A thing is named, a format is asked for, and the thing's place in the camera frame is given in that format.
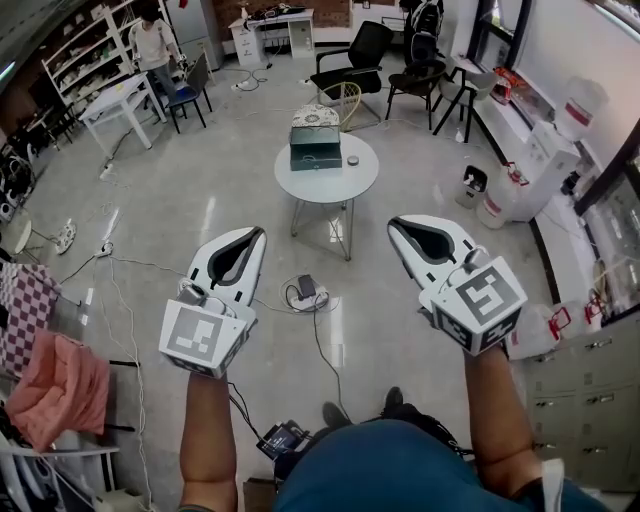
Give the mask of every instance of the round white table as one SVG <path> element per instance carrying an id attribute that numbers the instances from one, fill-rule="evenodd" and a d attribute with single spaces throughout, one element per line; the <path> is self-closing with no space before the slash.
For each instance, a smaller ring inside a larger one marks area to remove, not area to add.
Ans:
<path id="1" fill-rule="evenodd" d="M 291 236 L 298 234 L 297 223 L 305 203 L 321 205 L 342 203 L 342 209 L 347 210 L 347 247 L 344 246 L 342 237 L 338 236 L 336 227 L 328 215 L 327 220 L 340 242 L 345 259 L 349 261 L 351 260 L 353 240 L 355 199 L 371 188 L 378 177 L 380 164 L 371 146 L 353 135 L 340 134 L 340 151 L 342 153 L 342 168 L 292 171 L 291 150 L 287 144 L 278 153 L 274 171 L 276 180 L 282 189 L 296 198 L 293 219 L 291 220 Z M 347 163 L 350 156 L 358 157 L 357 165 L 351 166 Z"/>

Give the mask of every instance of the black device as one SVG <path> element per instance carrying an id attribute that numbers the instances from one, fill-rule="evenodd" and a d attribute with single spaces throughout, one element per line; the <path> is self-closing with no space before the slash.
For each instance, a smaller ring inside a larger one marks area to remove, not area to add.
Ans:
<path id="1" fill-rule="evenodd" d="M 271 460 L 276 460 L 283 453 L 295 451 L 308 434 L 308 430 L 302 430 L 295 421 L 289 420 L 271 427 L 256 446 Z"/>
<path id="2" fill-rule="evenodd" d="M 313 297 L 316 294 L 316 287 L 309 274 L 300 276 L 298 278 L 298 284 L 300 285 L 300 300 L 304 300 L 307 297 Z"/>

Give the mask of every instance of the electronic device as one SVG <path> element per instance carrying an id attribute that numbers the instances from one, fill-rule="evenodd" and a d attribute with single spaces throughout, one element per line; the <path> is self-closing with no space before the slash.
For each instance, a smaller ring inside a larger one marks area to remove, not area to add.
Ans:
<path id="1" fill-rule="evenodd" d="M 295 451 L 308 434 L 308 430 L 302 430 L 295 421 L 289 420 L 285 424 L 276 423 L 256 446 L 271 460 L 276 460 L 283 453 Z"/>
<path id="2" fill-rule="evenodd" d="M 298 285 L 300 286 L 300 299 L 306 299 L 316 294 L 316 287 L 309 274 L 300 276 L 298 278 Z"/>
<path id="3" fill-rule="evenodd" d="M 250 227 L 225 233 L 196 252 L 179 299 L 168 300 L 159 350 L 176 366 L 220 378 L 256 324 L 253 300 L 267 236 Z"/>
<path id="4" fill-rule="evenodd" d="M 562 183 L 576 170 L 580 153 L 551 123 L 538 121 L 525 143 L 518 169 L 529 181 L 518 198 L 511 220 L 529 222 L 560 191 Z"/>
<path id="5" fill-rule="evenodd" d="M 504 258 L 491 258 L 447 219 L 402 215 L 387 232 L 436 329 L 474 356 L 515 329 L 527 295 Z"/>

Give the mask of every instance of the white desk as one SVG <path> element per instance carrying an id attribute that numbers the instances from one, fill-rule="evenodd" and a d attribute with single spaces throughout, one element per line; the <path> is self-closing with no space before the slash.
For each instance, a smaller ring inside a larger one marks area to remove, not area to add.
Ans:
<path id="1" fill-rule="evenodd" d="M 295 237 L 298 234 L 297 223 L 305 203 L 321 205 L 343 203 L 342 208 L 347 210 L 347 248 L 342 243 L 342 237 L 338 235 L 334 222 L 328 215 L 327 220 L 340 242 L 345 260 L 350 261 L 355 199 L 369 190 L 376 181 L 380 163 L 371 146 L 353 135 L 340 134 L 340 150 L 342 152 L 341 169 L 292 171 L 291 148 L 287 144 L 276 157 L 274 172 L 282 189 L 296 198 L 293 219 L 291 219 L 291 236 Z M 347 163 L 347 158 L 354 155 L 360 161 L 358 165 L 352 167 Z"/>
<path id="2" fill-rule="evenodd" d="M 138 86 L 141 84 L 144 84 L 144 89 L 139 91 Z M 100 140 L 95 127 L 122 115 L 129 118 L 131 126 L 133 126 L 138 137 L 140 137 L 144 147 L 147 149 L 151 148 L 151 142 L 149 142 L 149 139 L 142 130 L 142 126 L 140 126 L 134 112 L 136 107 L 140 105 L 140 102 L 142 102 L 142 100 L 147 96 L 151 98 L 153 106 L 156 108 L 156 112 L 160 115 L 162 122 L 166 123 L 167 118 L 164 116 L 162 107 L 151 90 L 147 73 L 140 73 L 132 76 L 124 82 L 120 82 L 119 84 L 105 89 L 100 93 L 100 96 L 98 96 L 95 101 L 91 102 L 80 116 L 80 120 L 87 126 L 91 135 L 93 135 L 93 138 L 96 139 L 98 144 L 100 144 L 102 151 L 104 151 L 108 158 L 113 158 L 113 153 Z"/>
<path id="3" fill-rule="evenodd" d="M 263 25 L 285 22 L 288 26 L 288 33 L 276 30 L 274 31 L 276 33 L 269 37 L 268 32 L 257 30 Z M 275 46 L 279 46 L 280 40 L 288 37 L 291 43 L 291 55 L 294 59 L 315 57 L 316 55 L 313 39 L 313 9 L 305 9 L 297 14 L 283 14 L 262 21 L 249 21 L 247 27 L 248 30 L 244 28 L 244 21 L 241 18 L 229 25 L 241 66 L 260 64 L 265 58 L 265 41 L 270 38 L 275 40 Z"/>

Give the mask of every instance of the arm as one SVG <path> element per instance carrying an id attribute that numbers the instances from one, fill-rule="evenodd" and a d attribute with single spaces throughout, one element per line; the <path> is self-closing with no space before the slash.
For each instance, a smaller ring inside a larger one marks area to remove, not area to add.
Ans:
<path id="1" fill-rule="evenodd" d="M 465 358 L 471 443 L 480 479 L 490 491 L 511 497 L 542 477 L 529 420 L 499 347 Z"/>
<path id="2" fill-rule="evenodd" d="M 192 373 L 180 448 L 182 505 L 235 512 L 236 445 L 231 427 L 227 379 Z"/>
<path id="3" fill-rule="evenodd" d="M 160 20 L 161 23 L 161 32 L 162 32 L 162 40 L 164 44 L 167 46 L 167 50 L 173 57 L 173 60 L 176 62 L 180 62 L 180 52 L 178 52 L 178 46 L 176 45 L 176 40 L 173 37 L 173 32 L 171 31 L 171 27 L 167 25 L 164 21 Z"/>

